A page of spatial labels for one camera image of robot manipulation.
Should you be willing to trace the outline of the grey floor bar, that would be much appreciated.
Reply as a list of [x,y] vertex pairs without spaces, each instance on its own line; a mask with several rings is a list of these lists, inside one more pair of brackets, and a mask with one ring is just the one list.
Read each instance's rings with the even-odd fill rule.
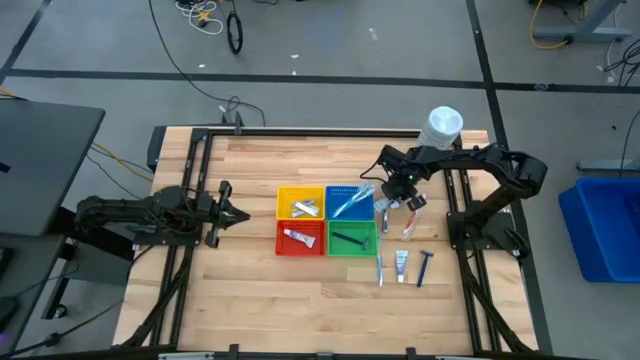
[[635,160],[579,160],[576,165],[581,171],[596,172],[640,172],[640,159]]

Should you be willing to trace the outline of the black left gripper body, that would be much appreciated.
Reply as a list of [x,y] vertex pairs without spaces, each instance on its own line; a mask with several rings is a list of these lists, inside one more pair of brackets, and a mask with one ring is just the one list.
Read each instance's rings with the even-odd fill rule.
[[232,220],[229,214],[232,187],[226,180],[220,182],[219,198],[215,200],[207,191],[197,196],[196,218],[203,223],[210,223],[212,228],[206,233],[205,244],[210,248],[219,245],[218,232],[226,230]]

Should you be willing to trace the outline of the black aluminium table frame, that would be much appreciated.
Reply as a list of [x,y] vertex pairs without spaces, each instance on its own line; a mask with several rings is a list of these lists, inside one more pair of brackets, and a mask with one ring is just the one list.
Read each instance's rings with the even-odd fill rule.
[[[239,358],[344,360],[469,356],[497,341],[484,317],[467,318],[460,257],[446,224],[448,188],[481,199],[496,188],[486,172],[435,175],[420,185],[428,200],[409,241],[409,211],[395,210],[381,236],[384,284],[376,258],[289,257],[275,254],[280,186],[353,185],[360,173],[379,176],[375,160],[385,145],[413,146],[402,130],[245,129],[216,131],[206,186],[233,187],[248,222],[222,232],[217,248],[196,248],[180,331],[181,351]],[[408,250],[404,283],[395,251]],[[416,286],[423,255],[434,254],[424,284]]]

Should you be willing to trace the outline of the yellow plastic basket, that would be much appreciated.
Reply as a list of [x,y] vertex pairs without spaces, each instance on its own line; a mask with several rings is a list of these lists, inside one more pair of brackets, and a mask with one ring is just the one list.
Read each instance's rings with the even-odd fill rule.
[[321,186],[280,186],[277,220],[323,220],[325,189]]

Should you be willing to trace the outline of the dark disposable razor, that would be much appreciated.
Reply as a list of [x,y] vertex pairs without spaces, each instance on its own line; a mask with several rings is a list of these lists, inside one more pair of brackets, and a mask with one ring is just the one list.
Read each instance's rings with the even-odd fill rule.
[[334,237],[338,238],[338,239],[345,240],[347,242],[356,244],[356,245],[360,246],[362,248],[362,250],[365,250],[367,245],[368,245],[368,239],[367,238],[365,238],[364,240],[359,240],[359,239],[356,239],[356,238],[353,238],[351,236],[348,236],[348,235],[345,235],[345,234],[342,234],[342,233],[338,233],[338,232],[332,232],[332,235]]

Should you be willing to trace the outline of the blue plastic bin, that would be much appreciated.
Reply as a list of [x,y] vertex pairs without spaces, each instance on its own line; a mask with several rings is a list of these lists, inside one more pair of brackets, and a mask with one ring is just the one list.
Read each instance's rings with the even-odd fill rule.
[[558,200],[584,279],[640,283],[640,178],[581,178]]

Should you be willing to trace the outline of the blue disposable razor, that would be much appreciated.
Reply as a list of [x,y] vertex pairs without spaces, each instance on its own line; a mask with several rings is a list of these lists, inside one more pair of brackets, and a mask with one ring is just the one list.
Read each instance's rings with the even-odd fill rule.
[[425,276],[426,276],[426,273],[427,273],[427,269],[428,269],[428,266],[429,266],[429,262],[434,256],[434,254],[432,252],[429,252],[427,250],[422,250],[421,254],[423,255],[423,259],[422,259],[419,275],[418,275],[418,278],[417,278],[417,281],[416,281],[416,286],[418,288],[421,288],[423,286],[424,279],[425,279]]

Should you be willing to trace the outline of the green plastic basket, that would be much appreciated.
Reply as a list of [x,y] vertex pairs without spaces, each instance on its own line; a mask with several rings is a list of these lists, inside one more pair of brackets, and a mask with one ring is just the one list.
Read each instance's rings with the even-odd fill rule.
[[[376,237],[378,236],[378,232],[375,221],[330,220],[327,230],[327,254],[329,256],[376,257]],[[342,233],[359,240],[367,238],[368,245],[365,250],[362,250],[362,248],[356,244],[334,237],[332,232]]]

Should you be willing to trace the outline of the red plastic basket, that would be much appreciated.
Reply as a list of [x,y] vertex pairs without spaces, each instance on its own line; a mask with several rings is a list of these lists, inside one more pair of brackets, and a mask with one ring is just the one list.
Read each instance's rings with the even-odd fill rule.
[[[311,246],[290,237],[285,233],[300,233],[312,237]],[[276,230],[275,254],[278,256],[325,256],[326,255],[326,224],[320,220],[279,220]]]

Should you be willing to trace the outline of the white wipes canister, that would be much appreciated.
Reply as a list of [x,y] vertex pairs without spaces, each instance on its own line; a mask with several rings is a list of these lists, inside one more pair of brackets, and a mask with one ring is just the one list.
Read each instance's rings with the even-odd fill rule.
[[421,129],[417,146],[432,146],[439,150],[451,147],[464,125],[462,115],[448,106],[434,108]]

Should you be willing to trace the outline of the blue plastic basket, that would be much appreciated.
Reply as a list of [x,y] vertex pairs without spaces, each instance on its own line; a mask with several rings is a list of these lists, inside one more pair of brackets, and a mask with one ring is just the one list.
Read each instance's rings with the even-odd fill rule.
[[335,212],[358,193],[358,186],[327,186],[325,191],[325,209],[328,220],[352,220],[366,221],[373,220],[374,197],[369,195],[361,201],[356,202],[351,207],[343,210],[340,214]]

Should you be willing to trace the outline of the grey desk foot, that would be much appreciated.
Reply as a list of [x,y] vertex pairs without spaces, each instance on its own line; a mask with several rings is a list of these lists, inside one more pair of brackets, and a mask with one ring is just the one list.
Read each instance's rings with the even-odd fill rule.
[[584,19],[574,26],[539,27],[535,26],[535,20],[530,25],[530,33],[533,39],[565,40],[574,42],[610,42],[621,41],[632,35],[625,28],[603,27],[601,23],[618,10],[624,0],[587,0],[590,9]]

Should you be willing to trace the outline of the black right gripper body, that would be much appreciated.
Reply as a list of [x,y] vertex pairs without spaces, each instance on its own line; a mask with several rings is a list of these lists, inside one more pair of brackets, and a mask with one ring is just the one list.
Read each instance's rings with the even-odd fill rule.
[[423,195],[418,193],[416,184],[422,179],[415,169],[387,169],[388,179],[381,189],[385,197],[398,203],[406,203],[410,210],[418,210],[427,204]]

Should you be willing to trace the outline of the wrapped red toothbrush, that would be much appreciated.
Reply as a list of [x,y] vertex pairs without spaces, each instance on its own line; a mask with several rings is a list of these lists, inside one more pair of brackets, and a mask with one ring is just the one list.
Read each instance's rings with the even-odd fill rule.
[[402,231],[402,240],[403,241],[409,241],[412,237],[412,234],[414,232],[414,229],[420,219],[422,215],[422,210],[421,209],[416,209],[415,211],[412,212],[411,216],[409,217],[409,219],[407,220],[403,231]]

